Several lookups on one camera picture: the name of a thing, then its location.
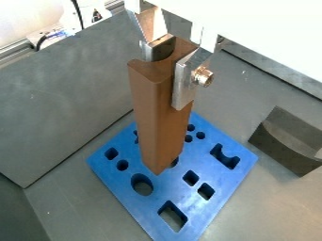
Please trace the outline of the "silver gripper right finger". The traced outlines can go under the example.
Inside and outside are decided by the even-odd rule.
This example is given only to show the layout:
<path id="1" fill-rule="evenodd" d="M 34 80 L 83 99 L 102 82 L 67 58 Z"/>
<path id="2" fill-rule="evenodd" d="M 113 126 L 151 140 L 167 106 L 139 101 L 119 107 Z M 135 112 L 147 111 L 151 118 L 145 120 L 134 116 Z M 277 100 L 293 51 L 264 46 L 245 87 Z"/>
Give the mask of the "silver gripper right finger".
<path id="1" fill-rule="evenodd" d="M 218 33 L 209 27 L 191 27 L 190 41 L 198 44 L 175 65 L 173 107 L 182 110 L 195 99 L 197 87 L 207 88 L 213 83 L 214 71 L 209 69 L 217 52 Z"/>

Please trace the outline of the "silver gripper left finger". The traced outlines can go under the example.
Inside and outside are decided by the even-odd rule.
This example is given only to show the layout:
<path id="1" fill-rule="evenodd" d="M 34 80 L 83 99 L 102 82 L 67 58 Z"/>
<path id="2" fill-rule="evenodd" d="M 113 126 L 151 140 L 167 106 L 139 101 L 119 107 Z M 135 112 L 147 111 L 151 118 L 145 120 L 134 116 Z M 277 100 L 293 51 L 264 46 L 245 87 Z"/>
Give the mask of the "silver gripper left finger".
<path id="1" fill-rule="evenodd" d="M 129 17 L 139 31 L 139 48 L 145 61 L 169 58 L 175 49 L 175 36 L 167 32 L 162 8 L 146 0 L 123 0 Z"/>

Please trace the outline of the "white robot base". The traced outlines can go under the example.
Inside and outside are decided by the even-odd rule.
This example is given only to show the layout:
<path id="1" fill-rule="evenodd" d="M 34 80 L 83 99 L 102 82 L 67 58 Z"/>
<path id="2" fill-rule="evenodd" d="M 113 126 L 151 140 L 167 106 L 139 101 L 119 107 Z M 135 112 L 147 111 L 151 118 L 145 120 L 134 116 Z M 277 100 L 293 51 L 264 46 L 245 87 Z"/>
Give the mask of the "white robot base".
<path id="1" fill-rule="evenodd" d="M 63 6 L 59 20 L 32 32 L 27 37 L 34 44 L 35 51 L 74 36 L 83 29 L 113 16 L 111 11 L 106 8 L 106 0 L 59 1 Z"/>

